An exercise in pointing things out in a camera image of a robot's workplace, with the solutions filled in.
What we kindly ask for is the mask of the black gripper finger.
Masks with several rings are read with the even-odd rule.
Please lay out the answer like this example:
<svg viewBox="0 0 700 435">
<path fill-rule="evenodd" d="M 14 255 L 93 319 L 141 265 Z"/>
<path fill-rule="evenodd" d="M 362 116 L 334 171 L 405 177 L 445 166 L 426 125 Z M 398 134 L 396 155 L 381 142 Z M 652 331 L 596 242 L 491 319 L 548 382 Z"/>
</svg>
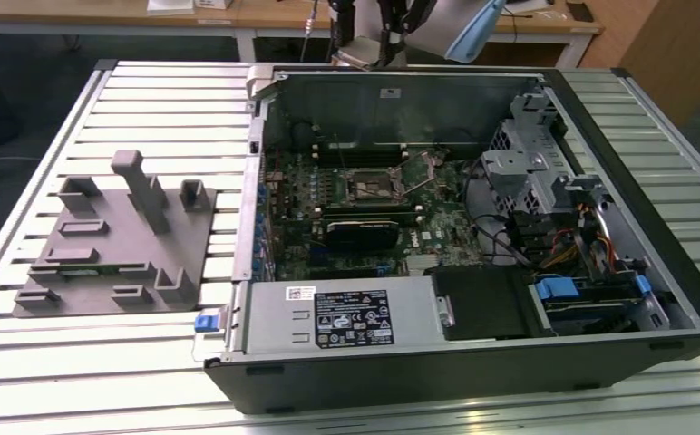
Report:
<svg viewBox="0 0 700 435">
<path fill-rule="evenodd" d="M 356 38 L 356 1 L 330 0 L 330 38 L 334 45 L 348 45 Z"/>
<path fill-rule="evenodd" d="M 436 0 L 380 0 L 382 19 L 381 48 L 377 64 L 390 64 L 405 50 L 406 36 L 426 23 Z"/>
</svg>

